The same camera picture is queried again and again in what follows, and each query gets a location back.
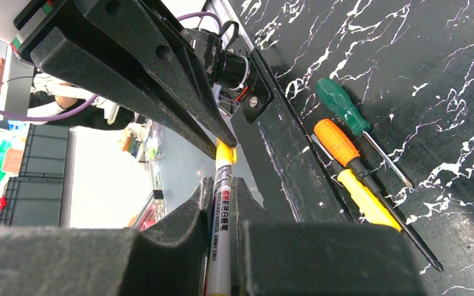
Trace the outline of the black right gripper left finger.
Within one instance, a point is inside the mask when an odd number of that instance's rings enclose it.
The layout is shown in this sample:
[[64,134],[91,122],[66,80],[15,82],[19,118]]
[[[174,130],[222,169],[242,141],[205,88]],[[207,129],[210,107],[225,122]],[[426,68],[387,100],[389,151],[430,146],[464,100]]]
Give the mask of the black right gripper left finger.
[[0,227],[0,295],[202,295],[213,190],[144,231]]

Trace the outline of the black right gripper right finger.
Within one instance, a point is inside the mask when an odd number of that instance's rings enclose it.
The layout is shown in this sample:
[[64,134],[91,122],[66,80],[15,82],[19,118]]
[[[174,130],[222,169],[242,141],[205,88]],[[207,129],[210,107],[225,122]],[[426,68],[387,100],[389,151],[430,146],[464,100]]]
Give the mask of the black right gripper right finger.
[[232,295],[426,295],[393,228],[281,222],[242,178],[233,178],[230,199]]

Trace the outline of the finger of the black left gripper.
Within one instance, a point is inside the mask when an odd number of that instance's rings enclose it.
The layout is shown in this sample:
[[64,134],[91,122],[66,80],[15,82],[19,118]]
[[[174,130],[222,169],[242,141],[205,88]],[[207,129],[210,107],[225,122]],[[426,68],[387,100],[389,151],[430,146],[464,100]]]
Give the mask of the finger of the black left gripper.
[[43,72],[144,115],[215,158],[215,144],[188,111],[170,95],[153,90],[139,71],[116,71],[58,28],[53,28],[30,56]]
[[198,148],[211,136],[227,146],[237,140],[221,118],[202,63],[181,26],[160,1],[76,1],[91,25],[86,45],[106,66],[139,88],[139,113]]

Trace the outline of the yellow white marker pen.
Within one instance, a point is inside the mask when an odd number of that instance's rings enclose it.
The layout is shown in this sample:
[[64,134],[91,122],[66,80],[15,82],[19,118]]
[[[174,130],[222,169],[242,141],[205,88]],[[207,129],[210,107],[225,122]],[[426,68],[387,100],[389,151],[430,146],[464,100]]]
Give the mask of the yellow white marker pen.
[[212,239],[207,256],[206,295],[231,294],[231,163],[216,162]]

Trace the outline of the yellow marker cap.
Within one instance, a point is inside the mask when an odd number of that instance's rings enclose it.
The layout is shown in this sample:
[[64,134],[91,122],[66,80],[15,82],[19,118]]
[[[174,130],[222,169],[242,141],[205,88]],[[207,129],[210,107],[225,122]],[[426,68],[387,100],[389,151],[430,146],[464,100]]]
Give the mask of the yellow marker cap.
[[221,167],[231,165],[233,166],[237,161],[236,148],[231,148],[223,143],[219,138],[216,140],[216,156],[215,156],[215,167],[219,169]]

